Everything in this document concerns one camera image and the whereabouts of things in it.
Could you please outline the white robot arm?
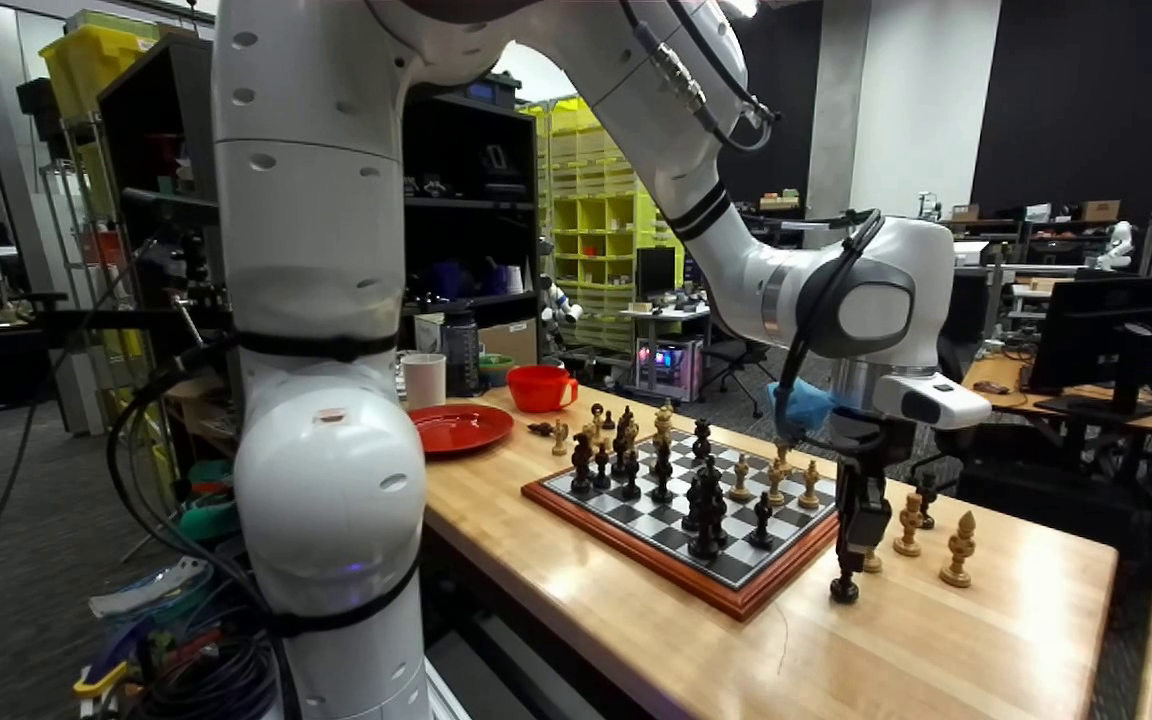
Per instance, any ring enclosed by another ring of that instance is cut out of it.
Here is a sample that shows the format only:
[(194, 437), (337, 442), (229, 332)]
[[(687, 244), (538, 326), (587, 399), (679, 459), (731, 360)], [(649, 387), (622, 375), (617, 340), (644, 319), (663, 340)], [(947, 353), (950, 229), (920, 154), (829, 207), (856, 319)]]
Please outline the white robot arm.
[(724, 326), (842, 369), (856, 423), (973, 428), (940, 371), (956, 247), (869, 217), (829, 247), (757, 241), (718, 175), (747, 89), (718, 0), (219, 0), (211, 154), (241, 344), (231, 466), (276, 697), (261, 720), (426, 720), (422, 451), (395, 397), (402, 106), (502, 50), (542, 53), (591, 106)]

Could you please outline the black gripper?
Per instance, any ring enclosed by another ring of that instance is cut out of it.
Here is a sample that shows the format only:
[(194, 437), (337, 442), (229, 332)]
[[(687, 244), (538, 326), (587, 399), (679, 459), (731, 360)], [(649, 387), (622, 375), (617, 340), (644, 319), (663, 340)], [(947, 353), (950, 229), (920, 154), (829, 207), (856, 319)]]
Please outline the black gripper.
[(835, 483), (839, 483), (835, 579), (852, 584), (864, 526), (869, 526), (869, 551), (858, 569), (885, 569), (875, 556), (890, 526), (890, 503), (885, 501), (885, 472), (912, 455), (914, 423), (835, 410), (825, 423), (825, 442), (829, 451), (835, 455)]

